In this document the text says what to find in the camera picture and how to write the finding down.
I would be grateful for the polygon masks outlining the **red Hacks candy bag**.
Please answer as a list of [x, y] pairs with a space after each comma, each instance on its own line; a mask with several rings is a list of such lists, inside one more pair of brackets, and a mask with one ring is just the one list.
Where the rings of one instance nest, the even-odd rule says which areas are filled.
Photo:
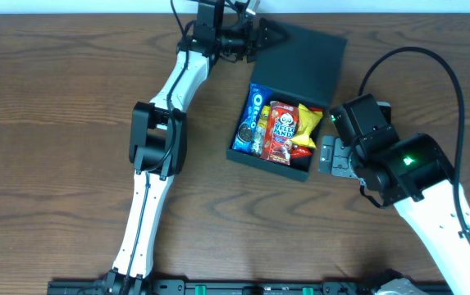
[[301, 158], [301, 157], [309, 157], [312, 155], [313, 148], [302, 147], [293, 144], [293, 150], [291, 151], [292, 158]]

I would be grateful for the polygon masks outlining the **small yellow snack packet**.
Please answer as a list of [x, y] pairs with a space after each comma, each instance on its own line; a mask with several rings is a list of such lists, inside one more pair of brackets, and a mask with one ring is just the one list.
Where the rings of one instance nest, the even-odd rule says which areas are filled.
[[311, 133], [323, 117], [322, 109], [308, 108], [303, 104], [299, 104], [298, 111], [299, 125], [291, 142], [298, 146], [315, 149], [316, 144], [311, 138]]

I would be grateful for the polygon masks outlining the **black gift box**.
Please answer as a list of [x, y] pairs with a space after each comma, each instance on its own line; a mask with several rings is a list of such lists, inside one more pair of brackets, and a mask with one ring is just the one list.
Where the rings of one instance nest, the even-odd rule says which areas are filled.
[[272, 101], [323, 111], [332, 103], [347, 39], [278, 22], [286, 42], [262, 50], [250, 81], [269, 88]]

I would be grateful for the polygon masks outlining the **red Hello Panda box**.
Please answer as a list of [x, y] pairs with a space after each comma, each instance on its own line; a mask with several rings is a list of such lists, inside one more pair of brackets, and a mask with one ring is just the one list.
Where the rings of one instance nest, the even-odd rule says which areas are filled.
[[299, 123], [298, 108], [272, 101], [264, 136], [261, 158], [289, 166], [292, 151], [291, 139]]

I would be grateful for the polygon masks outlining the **blue Oreo cookie pack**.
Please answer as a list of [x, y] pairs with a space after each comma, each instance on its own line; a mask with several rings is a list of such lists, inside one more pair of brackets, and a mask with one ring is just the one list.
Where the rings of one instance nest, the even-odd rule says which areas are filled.
[[232, 149], [250, 153], [254, 132], [262, 113], [262, 109], [267, 105], [267, 101], [272, 95], [272, 91], [257, 83], [249, 85], [249, 95], [239, 123]]

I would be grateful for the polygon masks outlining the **yellow Hacks candy bag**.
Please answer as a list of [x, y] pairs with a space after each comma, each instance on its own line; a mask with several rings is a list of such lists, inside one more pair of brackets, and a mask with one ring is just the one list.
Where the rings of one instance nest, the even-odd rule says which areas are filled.
[[255, 157], [260, 157], [263, 150], [263, 142], [267, 130], [267, 122], [271, 108], [264, 106], [258, 119], [257, 126], [253, 133], [253, 141], [251, 143], [250, 153]]

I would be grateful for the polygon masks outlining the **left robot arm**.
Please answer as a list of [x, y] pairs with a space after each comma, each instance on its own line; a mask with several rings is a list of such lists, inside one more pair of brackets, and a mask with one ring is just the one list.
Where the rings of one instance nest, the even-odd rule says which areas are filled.
[[185, 162], [187, 110], [219, 59], [255, 61], [286, 41], [276, 22], [253, 25], [258, 2], [200, 1], [195, 20], [179, 24], [176, 64], [160, 92], [132, 111], [129, 160], [134, 192], [124, 238], [112, 268], [84, 293], [148, 294], [153, 250], [167, 193]]

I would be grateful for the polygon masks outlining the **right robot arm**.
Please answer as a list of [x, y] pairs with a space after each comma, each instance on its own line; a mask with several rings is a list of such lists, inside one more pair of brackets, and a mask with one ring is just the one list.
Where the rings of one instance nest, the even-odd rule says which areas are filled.
[[451, 292], [470, 294], [470, 207], [454, 167], [428, 134], [401, 139], [390, 105], [365, 94], [329, 112], [336, 136], [323, 139], [323, 173], [358, 179], [394, 207], [421, 239]]

